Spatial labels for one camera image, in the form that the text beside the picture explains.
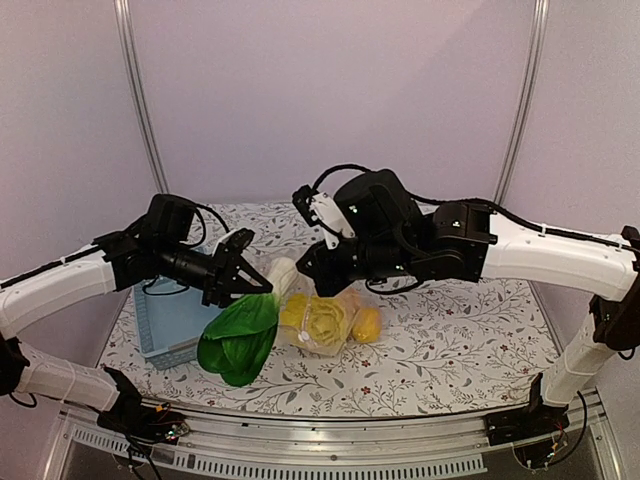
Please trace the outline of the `yellow napa cabbage toy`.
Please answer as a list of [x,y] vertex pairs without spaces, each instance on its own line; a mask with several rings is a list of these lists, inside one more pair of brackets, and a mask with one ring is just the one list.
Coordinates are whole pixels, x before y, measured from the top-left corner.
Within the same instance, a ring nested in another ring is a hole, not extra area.
[[338,298],[295,293],[280,311],[279,327],[290,344],[331,356],[346,342],[352,320]]

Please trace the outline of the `green bok choy toy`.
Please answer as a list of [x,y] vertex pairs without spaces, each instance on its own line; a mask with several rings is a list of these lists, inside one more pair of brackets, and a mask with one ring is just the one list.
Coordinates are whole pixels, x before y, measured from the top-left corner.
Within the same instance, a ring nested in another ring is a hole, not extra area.
[[205,327],[197,345],[199,366],[232,387],[253,383],[270,354],[283,299],[297,276],[293,259],[273,260],[267,275],[271,292],[241,297]]

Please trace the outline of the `clear pink zip top bag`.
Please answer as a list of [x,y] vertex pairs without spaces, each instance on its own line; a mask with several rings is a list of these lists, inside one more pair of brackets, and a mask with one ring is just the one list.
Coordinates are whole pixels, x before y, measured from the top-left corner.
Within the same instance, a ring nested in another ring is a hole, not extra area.
[[276,254],[262,262],[276,297],[278,335],[288,344],[321,356],[335,356],[349,340],[370,344],[381,339],[383,315],[373,300],[349,287],[321,297],[295,261]]

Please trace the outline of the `light blue plastic basket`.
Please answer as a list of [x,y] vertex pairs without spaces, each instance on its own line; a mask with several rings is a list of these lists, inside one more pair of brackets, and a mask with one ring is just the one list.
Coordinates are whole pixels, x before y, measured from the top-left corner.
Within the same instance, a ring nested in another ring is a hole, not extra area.
[[186,268],[167,264],[133,287],[139,351],[156,369],[194,361],[204,328],[223,312],[202,303],[201,285],[187,278]]

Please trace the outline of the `yellow lemon toy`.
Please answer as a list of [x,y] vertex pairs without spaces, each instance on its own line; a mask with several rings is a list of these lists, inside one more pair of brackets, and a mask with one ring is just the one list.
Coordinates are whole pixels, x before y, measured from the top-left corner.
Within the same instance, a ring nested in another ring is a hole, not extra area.
[[366,307],[360,309],[351,330],[354,340],[361,344],[376,342],[381,334],[382,318],[378,309]]

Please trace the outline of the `orange mango toy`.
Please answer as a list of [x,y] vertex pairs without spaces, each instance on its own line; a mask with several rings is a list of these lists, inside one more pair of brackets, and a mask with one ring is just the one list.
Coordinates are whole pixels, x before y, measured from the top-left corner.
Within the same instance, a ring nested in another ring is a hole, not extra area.
[[345,311],[351,316],[354,316],[364,306],[362,294],[353,287],[342,291],[337,298],[342,302]]

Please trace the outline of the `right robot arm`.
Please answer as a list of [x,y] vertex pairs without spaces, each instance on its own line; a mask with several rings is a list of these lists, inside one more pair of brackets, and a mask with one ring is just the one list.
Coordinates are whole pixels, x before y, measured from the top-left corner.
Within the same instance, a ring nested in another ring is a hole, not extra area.
[[354,167],[335,194],[318,185],[294,192],[307,224],[324,231],[297,263],[322,297],[357,281],[377,288],[406,277],[411,288],[429,281],[516,279],[591,294],[587,317],[559,359],[538,374],[525,406],[484,419],[491,445],[566,428],[578,391],[613,356],[630,358],[639,346],[639,233],[563,230],[527,221],[479,198],[425,200],[388,169]]

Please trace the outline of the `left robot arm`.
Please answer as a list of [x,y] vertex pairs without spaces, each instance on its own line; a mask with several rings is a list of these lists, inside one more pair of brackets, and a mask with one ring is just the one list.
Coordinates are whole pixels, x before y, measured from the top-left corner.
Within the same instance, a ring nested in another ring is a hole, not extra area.
[[92,408],[104,429],[148,444],[174,444],[188,426],[183,414],[148,407],[119,370],[89,368],[45,354],[18,339],[35,322],[86,299],[165,277],[201,291],[205,306],[227,307],[233,296],[264,294],[271,283],[243,257],[254,237],[227,231],[211,255],[187,244],[205,206],[157,194],[148,211],[124,230],[1,283],[1,393],[45,396]]

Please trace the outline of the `floral patterned table mat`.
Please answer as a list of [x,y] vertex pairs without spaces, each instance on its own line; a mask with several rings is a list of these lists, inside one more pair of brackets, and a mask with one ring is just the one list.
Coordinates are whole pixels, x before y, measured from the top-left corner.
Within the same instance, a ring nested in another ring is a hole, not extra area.
[[528,283],[430,283],[374,297],[378,342],[349,342],[320,357],[277,340],[260,376],[233,388],[196,363],[159,370],[139,351],[127,303],[100,362],[149,397],[174,405],[318,417],[431,415],[526,401],[535,375],[558,352]]

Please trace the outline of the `front aluminium table rail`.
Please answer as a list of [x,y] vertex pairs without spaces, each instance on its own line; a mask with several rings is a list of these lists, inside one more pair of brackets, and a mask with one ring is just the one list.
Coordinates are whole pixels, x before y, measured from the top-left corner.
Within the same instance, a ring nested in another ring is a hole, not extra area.
[[514,444],[491,445],[481,411],[312,418],[178,405],[189,433],[147,456],[63,408],[46,479],[621,479],[619,449],[596,390],[569,409],[557,459],[532,470]]

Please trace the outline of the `left rear aluminium frame post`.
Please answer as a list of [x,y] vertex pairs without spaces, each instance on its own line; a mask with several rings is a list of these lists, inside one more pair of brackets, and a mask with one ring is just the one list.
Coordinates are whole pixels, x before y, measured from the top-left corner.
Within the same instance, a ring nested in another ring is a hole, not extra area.
[[142,72],[135,44],[134,25],[132,21],[130,2],[127,0],[115,0],[113,4],[125,72],[129,82],[129,89],[136,120],[139,126],[150,172],[156,190],[159,193],[166,194],[170,192],[169,183],[162,164],[146,100]]

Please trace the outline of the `aluminium frame post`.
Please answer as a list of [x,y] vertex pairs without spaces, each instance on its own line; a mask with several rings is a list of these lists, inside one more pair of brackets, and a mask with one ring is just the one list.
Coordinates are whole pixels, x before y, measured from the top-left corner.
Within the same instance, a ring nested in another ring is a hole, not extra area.
[[533,104],[536,82],[542,62],[549,8],[549,0],[536,0],[533,4],[531,30],[522,84],[518,95],[514,121],[493,197],[493,201],[499,205],[503,205],[507,200],[519,152],[525,137],[527,121]]
[[166,194],[170,192],[169,183],[162,164],[146,100],[142,72],[135,44],[134,25],[132,21],[130,2],[127,0],[115,0],[113,4],[125,72],[129,82],[129,89],[136,120],[139,126],[150,172],[156,190],[159,193]]

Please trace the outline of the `right rear aluminium frame post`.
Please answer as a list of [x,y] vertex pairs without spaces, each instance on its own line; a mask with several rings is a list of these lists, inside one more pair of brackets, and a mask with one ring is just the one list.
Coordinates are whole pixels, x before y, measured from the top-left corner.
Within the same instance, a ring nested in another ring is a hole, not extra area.
[[493,197],[493,201],[499,205],[503,205],[507,200],[519,152],[525,137],[527,121],[533,104],[536,82],[542,62],[549,8],[549,0],[536,0],[533,4],[531,30],[522,84],[518,95],[514,121]]

